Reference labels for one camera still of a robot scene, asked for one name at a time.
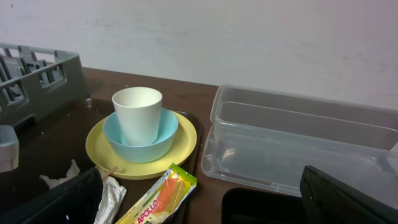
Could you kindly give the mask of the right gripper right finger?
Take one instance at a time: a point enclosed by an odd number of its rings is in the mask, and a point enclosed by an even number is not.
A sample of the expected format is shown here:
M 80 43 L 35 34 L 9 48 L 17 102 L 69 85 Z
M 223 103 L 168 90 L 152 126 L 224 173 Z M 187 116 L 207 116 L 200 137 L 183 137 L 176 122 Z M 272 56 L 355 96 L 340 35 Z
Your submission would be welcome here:
M 304 167 L 300 192 L 308 223 L 397 224 L 397 209 L 313 166 Z

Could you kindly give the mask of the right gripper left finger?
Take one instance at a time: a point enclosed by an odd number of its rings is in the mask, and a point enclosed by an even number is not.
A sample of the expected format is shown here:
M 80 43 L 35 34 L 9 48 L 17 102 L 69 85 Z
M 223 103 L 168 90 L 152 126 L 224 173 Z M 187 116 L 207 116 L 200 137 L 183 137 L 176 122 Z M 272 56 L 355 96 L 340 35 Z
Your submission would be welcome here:
M 91 168 L 1 215 L 1 223 L 94 223 L 103 180 Z

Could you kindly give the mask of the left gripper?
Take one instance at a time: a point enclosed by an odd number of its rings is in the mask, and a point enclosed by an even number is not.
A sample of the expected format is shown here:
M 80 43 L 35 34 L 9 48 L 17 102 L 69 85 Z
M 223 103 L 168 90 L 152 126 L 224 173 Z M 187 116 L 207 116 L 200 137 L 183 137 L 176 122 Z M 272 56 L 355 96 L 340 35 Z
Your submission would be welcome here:
M 19 140 L 12 126 L 0 128 L 0 170 L 7 172 L 19 166 Z

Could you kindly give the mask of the yellow green snack wrapper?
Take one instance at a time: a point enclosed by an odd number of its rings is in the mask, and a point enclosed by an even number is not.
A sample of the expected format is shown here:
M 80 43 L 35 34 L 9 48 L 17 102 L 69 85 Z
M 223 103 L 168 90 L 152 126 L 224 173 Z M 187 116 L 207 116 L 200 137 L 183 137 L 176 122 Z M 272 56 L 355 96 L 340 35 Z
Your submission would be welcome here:
M 163 223 L 179 209 L 196 186 L 195 176 L 171 164 L 165 174 L 116 223 Z

